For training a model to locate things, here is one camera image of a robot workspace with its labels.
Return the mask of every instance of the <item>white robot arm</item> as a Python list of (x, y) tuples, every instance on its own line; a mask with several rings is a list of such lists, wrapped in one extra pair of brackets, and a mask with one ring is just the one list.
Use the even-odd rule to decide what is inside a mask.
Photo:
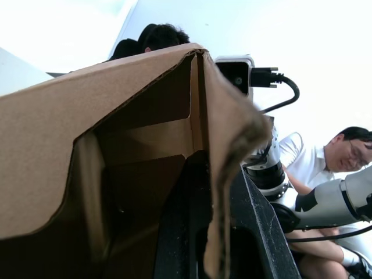
[[(277, 68), (256, 68), (250, 55), (221, 56), (216, 59), (216, 65), (250, 99), (253, 99), (253, 87), (276, 87), (275, 84), (283, 82), (292, 88), (293, 98), (262, 110), (263, 114), (299, 98), (299, 88), (292, 80), (274, 73)], [(274, 119), (270, 119), (271, 141), (247, 158), (242, 168), (272, 204), (285, 233), (372, 218), (372, 167), (350, 174), (344, 180), (321, 184), (307, 195), (298, 195), (282, 168)]]
[(299, 195), (283, 171), (274, 124), (269, 144), (258, 149), (242, 167), (273, 205), (285, 233), (337, 227), (372, 218), (372, 167)]

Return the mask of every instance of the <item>white wall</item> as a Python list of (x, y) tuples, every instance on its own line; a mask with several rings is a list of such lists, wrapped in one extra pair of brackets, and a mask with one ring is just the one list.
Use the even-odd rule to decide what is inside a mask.
[[(272, 113), (280, 138), (305, 130), (328, 141), (347, 126), (372, 130), (371, 8), (369, 0), (139, 0), (122, 38), (171, 23), (214, 58), (249, 53), (258, 67), (279, 67), (301, 90), (297, 103)], [(290, 96), (286, 85), (258, 89), (255, 103)]]
[(0, 96), (53, 77), (0, 48)]
[(106, 60), (135, 0), (0, 1), (0, 46), (50, 73)]

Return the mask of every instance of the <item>black cable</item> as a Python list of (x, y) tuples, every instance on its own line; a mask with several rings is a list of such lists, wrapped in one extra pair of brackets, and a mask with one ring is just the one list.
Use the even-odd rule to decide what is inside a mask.
[(355, 235), (364, 234), (372, 230), (372, 225), (361, 230), (348, 232), (347, 234), (333, 235), (329, 237), (311, 237), (311, 238), (287, 238), (288, 243), (297, 243), (297, 242), (313, 242), (313, 241), (326, 241), (326, 240), (336, 240), (346, 237), (354, 237)]
[(276, 79), (273, 82), (275, 82), (275, 83), (282, 83), (283, 82), (283, 83), (286, 83), (286, 85), (288, 85), (289, 87), (291, 87), (293, 92), (294, 92), (294, 96), (289, 100), (278, 103), (278, 104), (276, 104), (274, 106), (271, 106), (267, 109), (261, 110), (261, 112), (264, 113), (264, 114), (268, 113), (268, 112), (272, 112), (273, 110), (282, 108), (283, 106), (288, 106), (288, 105), (296, 102), (298, 100), (298, 98), (300, 97), (300, 89), (290, 78), (285, 77), (285, 76), (280, 75), (280, 74), (272, 74), (272, 75), (276, 77)]
[(294, 92), (293, 98), (284, 102), (278, 103), (277, 105), (271, 106), (267, 109), (261, 110), (262, 113), (268, 113), (273, 110), (282, 108), (283, 106), (290, 105), (298, 100), (300, 97), (300, 90), (298, 86), (288, 77), (283, 74), (273, 73), (278, 70), (277, 68), (252, 68), (250, 86), (251, 87), (273, 87), (272, 83), (286, 83), (292, 88)]

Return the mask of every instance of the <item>eyeglasses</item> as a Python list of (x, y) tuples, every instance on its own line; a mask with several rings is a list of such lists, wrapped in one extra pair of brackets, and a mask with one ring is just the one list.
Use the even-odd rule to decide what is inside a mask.
[(369, 163), (363, 159), (363, 154), (359, 148), (356, 148), (351, 141), (350, 142), (350, 151), (352, 155), (352, 159), (356, 160), (357, 167), (362, 168), (367, 166)]

